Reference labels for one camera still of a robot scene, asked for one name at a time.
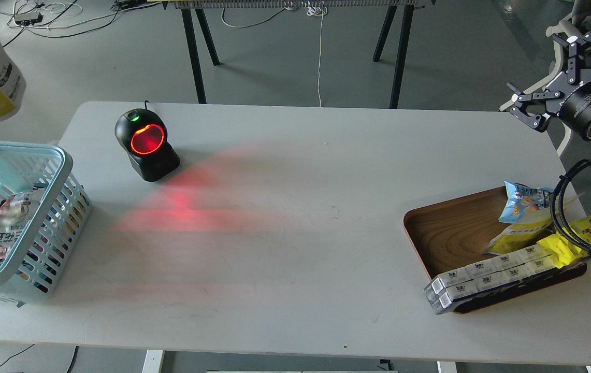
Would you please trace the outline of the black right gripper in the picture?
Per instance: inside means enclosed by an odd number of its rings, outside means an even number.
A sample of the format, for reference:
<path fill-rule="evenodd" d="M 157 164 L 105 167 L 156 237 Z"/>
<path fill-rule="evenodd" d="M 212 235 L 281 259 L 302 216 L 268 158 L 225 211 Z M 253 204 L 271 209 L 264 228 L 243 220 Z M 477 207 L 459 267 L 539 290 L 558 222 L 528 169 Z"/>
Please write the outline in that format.
<path fill-rule="evenodd" d="M 539 133 L 546 132 L 552 116 L 558 117 L 584 141 L 591 141 L 591 32 L 565 39 L 552 35 L 562 66 L 551 80 L 551 88 L 577 87 L 572 91 L 544 91 L 526 94 L 513 83 L 506 112 Z"/>

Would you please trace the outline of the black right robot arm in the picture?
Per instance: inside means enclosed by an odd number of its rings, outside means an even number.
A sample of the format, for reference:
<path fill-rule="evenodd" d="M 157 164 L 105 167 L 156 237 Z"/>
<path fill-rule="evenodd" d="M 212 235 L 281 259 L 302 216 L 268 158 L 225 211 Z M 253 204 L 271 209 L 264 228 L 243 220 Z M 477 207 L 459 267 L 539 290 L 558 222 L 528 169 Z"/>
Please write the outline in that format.
<path fill-rule="evenodd" d="M 551 117 L 559 118 L 584 141 L 591 141 L 591 32 L 562 38 L 552 35 L 561 55 L 559 71 L 544 78 L 542 87 L 525 93 L 512 83 L 506 109 L 537 132 L 544 132 Z"/>

